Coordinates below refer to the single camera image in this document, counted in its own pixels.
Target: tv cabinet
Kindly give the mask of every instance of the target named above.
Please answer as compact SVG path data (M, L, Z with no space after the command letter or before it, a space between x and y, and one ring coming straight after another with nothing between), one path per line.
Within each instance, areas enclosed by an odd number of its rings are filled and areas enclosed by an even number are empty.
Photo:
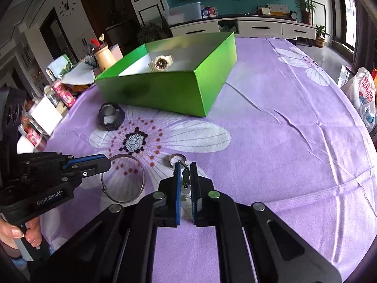
M221 16L175 24L170 26L170 29L173 37L195 33L216 33L220 32L219 23L221 24L221 21L231 21L234 23L237 27L236 37L275 37L294 40L297 37L316 38L316 29L314 26L275 16Z

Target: black watch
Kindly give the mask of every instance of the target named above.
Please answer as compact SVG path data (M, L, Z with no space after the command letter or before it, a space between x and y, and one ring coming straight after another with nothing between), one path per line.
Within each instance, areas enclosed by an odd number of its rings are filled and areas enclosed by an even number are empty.
M107 131L118 130L124 121L124 116L124 110L116 103L105 103L98 112L99 124ZM105 117L109 117L109 119L113 119L114 121L105 123Z

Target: white drawer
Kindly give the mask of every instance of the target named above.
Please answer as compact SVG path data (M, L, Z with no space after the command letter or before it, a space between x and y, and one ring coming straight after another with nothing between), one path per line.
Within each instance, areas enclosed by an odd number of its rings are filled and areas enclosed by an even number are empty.
M270 21L238 21L243 37L282 37L282 24Z
M216 33L220 32L219 24L217 21L203 22L191 24L185 27L172 28L172 33L174 37L191 35L197 33Z
M283 23L283 37L288 39L297 39L297 37L315 39L316 29L311 26Z

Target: purple tablecloth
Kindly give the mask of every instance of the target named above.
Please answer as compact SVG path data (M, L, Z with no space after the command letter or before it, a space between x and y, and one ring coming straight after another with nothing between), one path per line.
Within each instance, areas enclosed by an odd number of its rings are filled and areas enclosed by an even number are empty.
M326 259L342 278L355 269L376 236L377 154L357 112L331 78L284 39L236 39L238 62L206 118L124 106L123 126L97 129L105 102L97 87L83 94L56 128L46 151L75 157L123 153L127 133L148 134L140 159L141 196L172 176L167 156L183 153L217 190L236 202L261 201ZM130 148L141 147L135 140ZM107 180L134 189L141 171L113 163ZM56 249L111 201L99 177L83 179L75 198L42 216ZM188 217L190 207L184 206ZM218 282L214 228L182 220L158 230L154 282Z

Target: plant pot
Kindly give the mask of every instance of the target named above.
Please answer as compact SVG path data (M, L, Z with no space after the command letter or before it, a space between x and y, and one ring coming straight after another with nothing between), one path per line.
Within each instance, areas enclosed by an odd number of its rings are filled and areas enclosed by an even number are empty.
M319 48L323 48L325 46L325 40L322 37L316 38L316 45Z
M310 25L313 24L313 21L312 21L312 18L313 18L312 13L307 12L306 10L301 10L301 16L302 16L302 22L303 22L303 23L310 24Z

